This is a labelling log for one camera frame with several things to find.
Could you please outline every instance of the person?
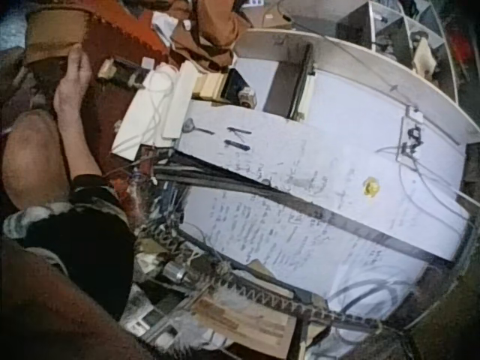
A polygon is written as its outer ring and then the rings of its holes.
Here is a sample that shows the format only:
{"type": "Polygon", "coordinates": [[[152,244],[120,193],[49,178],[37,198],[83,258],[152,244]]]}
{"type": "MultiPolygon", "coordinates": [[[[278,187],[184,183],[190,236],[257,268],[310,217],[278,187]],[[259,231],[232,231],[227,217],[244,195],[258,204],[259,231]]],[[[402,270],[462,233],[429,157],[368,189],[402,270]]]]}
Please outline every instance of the person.
{"type": "Polygon", "coordinates": [[[91,76],[74,46],[56,121],[24,113],[5,146],[4,188],[19,212],[3,226],[1,342],[14,359],[153,359],[115,321],[131,289],[135,238],[86,143],[80,107],[91,76]]]}

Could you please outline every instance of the brown cloth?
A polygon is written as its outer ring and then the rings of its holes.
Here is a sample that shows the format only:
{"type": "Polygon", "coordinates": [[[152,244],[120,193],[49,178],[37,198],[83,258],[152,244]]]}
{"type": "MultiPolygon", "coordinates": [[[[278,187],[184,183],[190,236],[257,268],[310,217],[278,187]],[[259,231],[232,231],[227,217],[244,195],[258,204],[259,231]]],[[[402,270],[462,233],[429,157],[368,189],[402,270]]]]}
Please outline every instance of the brown cloth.
{"type": "Polygon", "coordinates": [[[233,12],[234,0],[197,0],[187,17],[188,3],[173,0],[167,13],[181,21],[172,35],[175,52],[210,71],[220,71],[233,61],[230,47],[249,24],[233,12]],[[182,20],[193,23],[185,30],[182,20]]]}

